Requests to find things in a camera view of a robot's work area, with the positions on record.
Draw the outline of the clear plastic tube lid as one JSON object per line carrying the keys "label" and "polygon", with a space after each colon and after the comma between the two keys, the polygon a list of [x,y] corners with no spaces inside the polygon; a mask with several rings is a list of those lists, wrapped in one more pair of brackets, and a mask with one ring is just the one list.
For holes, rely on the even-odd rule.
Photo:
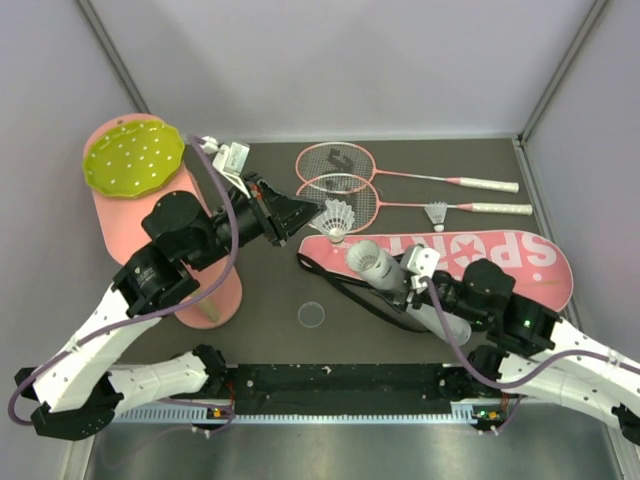
{"label": "clear plastic tube lid", "polygon": [[325,309],[317,302],[306,302],[297,312],[298,321],[306,328],[317,328],[325,320]]}

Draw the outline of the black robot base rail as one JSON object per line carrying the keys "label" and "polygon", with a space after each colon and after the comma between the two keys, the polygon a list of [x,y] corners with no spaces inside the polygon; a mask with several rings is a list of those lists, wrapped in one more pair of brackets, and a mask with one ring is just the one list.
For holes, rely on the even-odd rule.
{"label": "black robot base rail", "polygon": [[232,400],[240,415],[443,413],[451,402],[495,399],[459,366],[443,364],[243,364],[176,400]]}

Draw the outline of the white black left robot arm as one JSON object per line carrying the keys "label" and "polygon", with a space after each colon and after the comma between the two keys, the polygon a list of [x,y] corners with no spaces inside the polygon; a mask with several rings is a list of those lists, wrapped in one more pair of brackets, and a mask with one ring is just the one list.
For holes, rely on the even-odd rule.
{"label": "white black left robot arm", "polygon": [[95,435],[138,406],[173,399],[206,398],[226,387],[219,350],[199,345],[168,361],[121,366],[123,352],[164,317],[203,299],[194,278],[224,260],[206,288],[230,275],[239,249],[263,236],[283,246],[325,211],[323,202],[280,193],[257,174],[243,179],[247,194],[223,191],[222,208],[208,214],[197,196],[177,190],[160,197],[141,225],[149,243],[114,276],[99,305],[48,362],[20,369],[8,414],[40,436],[77,441]]}

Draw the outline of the white shuttlecock tube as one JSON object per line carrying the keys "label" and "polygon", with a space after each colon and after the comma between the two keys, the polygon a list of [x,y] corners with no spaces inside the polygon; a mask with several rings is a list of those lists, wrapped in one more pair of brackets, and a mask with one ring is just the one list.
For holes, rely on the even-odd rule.
{"label": "white shuttlecock tube", "polygon": [[435,308],[417,295],[426,290],[424,276],[433,277],[440,254],[424,245],[408,247],[396,260],[373,240],[361,240],[345,255],[349,269],[382,294],[396,310],[408,314],[421,327],[449,343]]}

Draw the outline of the white feather shuttlecock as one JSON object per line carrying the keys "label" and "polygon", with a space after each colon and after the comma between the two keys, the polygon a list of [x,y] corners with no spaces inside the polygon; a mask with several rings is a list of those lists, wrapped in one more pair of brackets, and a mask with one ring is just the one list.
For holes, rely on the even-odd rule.
{"label": "white feather shuttlecock", "polygon": [[310,226],[326,237],[331,243],[341,243],[351,231],[355,222],[355,212],[345,201],[328,199],[326,209],[314,218]]}
{"label": "white feather shuttlecock", "polygon": [[446,202],[432,202],[423,207],[425,214],[431,222],[435,232],[444,231],[444,223],[448,211]]}

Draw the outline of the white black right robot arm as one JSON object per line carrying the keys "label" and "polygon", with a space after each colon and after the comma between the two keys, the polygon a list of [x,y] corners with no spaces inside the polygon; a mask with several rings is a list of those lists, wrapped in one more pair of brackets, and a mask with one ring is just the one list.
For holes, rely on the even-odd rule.
{"label": "white black right robot arm", "polygon": [[514,278],[487,259],[461,279],[436,269],[429,249],[392,265],[398,306],[451,345],[474,393],[546,400],[639,442],[638,362],[516,293]]}

